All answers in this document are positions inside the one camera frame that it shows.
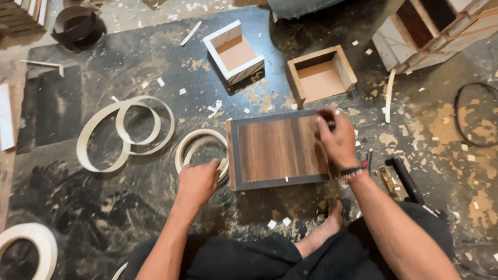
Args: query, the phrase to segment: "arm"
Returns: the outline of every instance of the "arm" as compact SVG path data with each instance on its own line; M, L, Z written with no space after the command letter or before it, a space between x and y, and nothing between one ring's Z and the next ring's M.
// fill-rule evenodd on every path
M168 220L136 280L178 280L187 235L195 217L216 191L220 160L183 167Z
M321 141L330 159L340 170L361 166L356 157L355 132L346 116L336 108L319 109L317 113ZM335 122L332 131L327 125L330 121ZM399 279L460 279L434 239L367 173L353 177L350 185L380 253Z

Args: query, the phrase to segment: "dark brown border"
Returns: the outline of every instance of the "dark brown border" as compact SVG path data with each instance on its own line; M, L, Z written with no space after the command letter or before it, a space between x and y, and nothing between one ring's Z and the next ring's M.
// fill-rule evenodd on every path
M280 186L289 186L289 185L297 185L297 184L306 184L306 183L316 183L330 180L330 175L327 174L318 174L318 175L308 175L308 176L300 176L300 177L288 177L288 181L285 178L282 179L273 179L273 180L263 180L263 181L254 181L254 182L243 182L242 181L242 167L241 167L241 157L240 157L240 149L239 149L239 126L244 126L248 124L254 123L267 123L273 121L282 121L288 119L297 119L302 117L314 116L315 110L305 110L298 112L290 112L278 115L268 115L256 118L248 118L248 119L240 119L240 120L231 120L230 123L230 138L231 138L231 147L232 147L232 158L233 158L233 167L234 167L234 175L231 177L231 180L235 180L235 185L232 183L232 190L234 191L243 191L243 190L251 190L251 189L260 189L260 188L269 188L269 187L280 187Z

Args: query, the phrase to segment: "open drawer box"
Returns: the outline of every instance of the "open drawer box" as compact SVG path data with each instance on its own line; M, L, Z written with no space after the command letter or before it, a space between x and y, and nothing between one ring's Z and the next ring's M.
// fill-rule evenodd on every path
M358 81L340 45L288 61L286 74L299 106L350 91Z
M264 68L264 56L257 56L251 48L239 20L202 40L229 85Z

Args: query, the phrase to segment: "hand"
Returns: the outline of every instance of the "hand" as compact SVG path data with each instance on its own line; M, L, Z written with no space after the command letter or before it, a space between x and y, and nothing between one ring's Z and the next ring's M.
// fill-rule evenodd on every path
M216 191L221 173L217 170L218 165L220 160L214 158L202 165L184 166L179 175L178 192L173 207L178 207L180 212L193 220Z
M353 125L336 107L324 107L316 111L316 124L327 156L339 170L360 166L356 157L356 136ZM335 122L331 131L329 122Z

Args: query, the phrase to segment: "black wristband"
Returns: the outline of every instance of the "black wristband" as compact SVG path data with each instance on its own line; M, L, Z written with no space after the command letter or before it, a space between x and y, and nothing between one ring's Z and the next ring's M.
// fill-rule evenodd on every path
M354 168L344 169L344 170L341 171L341 175L342 176L349 175L351 173L355 173L356 171L358 171L360 169L363 169L363 167L354 167Z

